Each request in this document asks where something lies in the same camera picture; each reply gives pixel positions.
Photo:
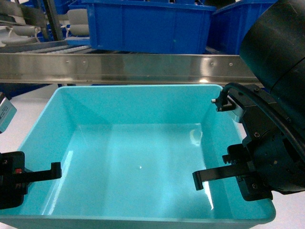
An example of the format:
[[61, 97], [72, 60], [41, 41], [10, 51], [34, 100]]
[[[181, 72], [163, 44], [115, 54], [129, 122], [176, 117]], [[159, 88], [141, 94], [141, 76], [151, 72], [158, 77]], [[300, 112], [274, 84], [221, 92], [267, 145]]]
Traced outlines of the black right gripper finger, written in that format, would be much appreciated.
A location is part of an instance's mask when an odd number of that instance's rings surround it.
[[236, 164], [236, 165], [198, 170], [193, 172], [192, 175], [193, 175], [195, 189], [202, 190], [203, 182], [247, 175], [252, 172], [253, 171], [249, 168], [247, 164]]

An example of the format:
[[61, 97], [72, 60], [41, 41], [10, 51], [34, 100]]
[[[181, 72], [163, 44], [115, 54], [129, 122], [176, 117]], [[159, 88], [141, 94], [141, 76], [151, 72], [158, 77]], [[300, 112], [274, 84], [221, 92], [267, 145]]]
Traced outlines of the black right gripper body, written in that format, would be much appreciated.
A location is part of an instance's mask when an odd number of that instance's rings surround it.
[[305, 142], [292, 129], [290, 121], [275, 99], [255, 84], [229, 83], [223, 89], [244, 109], [242, 125], [246, 137], [231, 145], [224, 163], [247, 164], [253, 171], [237, 176], [246, 201], [272, 199], [272, 191], [283, 195], [305, 189], [305, 156], [298, 149]]

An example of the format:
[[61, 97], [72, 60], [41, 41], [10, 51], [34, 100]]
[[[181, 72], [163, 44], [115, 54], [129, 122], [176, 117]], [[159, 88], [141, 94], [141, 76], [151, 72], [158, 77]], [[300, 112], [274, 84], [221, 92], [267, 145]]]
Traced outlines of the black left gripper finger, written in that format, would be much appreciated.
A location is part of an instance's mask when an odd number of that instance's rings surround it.
[[62, 176], [61, 163], [53, 162], [49, 170], [26, 172], [25, 175], [26, 183], [59, 179]]

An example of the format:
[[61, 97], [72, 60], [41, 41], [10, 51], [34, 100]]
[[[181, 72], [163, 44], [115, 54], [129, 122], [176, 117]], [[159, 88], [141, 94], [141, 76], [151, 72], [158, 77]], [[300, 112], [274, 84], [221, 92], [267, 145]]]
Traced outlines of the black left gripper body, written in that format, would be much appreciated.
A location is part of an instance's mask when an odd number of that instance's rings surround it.
[[0, 209], [16, 208], [24, 201], [27, 184], [21, 183], [25, 172], [25, 154], [21, 151], [0, 155]]

